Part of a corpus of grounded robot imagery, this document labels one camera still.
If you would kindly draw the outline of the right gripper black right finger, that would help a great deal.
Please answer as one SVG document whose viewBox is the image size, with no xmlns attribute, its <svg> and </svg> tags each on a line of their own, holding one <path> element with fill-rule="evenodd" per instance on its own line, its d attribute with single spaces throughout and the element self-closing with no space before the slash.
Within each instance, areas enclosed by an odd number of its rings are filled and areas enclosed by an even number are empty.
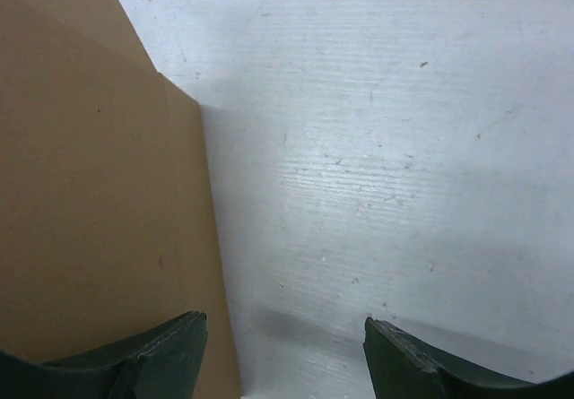
<svg viewBox="0 0 574 399">
<path fill-rule="evenodd" d="M 389 323 L 365 320 L 363 350 L 378 399 L 512 398 L 573 396 L 573 374 L 541 383 L 503 375 L 436 348 Z"/>
</svg>

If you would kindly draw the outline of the cardboard box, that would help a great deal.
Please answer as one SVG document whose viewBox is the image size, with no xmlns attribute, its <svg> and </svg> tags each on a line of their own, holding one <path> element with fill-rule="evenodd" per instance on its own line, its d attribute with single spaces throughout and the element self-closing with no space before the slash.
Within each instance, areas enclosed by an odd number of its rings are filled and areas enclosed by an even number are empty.
<svg viewBox="0 0 574 399">
<path fill-rule="evenodd" d="M 188 311 L 191 344 L 142 381 L 237 398 L 198 103 L 118 0 L 1 0 L 1 347 L 54 361 Z"/>
</svg>

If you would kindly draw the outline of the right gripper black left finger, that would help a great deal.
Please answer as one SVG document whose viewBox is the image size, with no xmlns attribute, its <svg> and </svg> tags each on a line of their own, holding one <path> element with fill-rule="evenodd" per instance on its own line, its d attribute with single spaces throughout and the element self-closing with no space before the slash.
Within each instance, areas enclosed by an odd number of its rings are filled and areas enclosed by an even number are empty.
<svg viewBox="0 0 574 399">
<path fill-rule="evenodd" d="M 1 351 L 3 398 L 190 398 L 207 343 L 207 317 L 190 311 L 145 332 L 61 360 Z"/>
</svg>

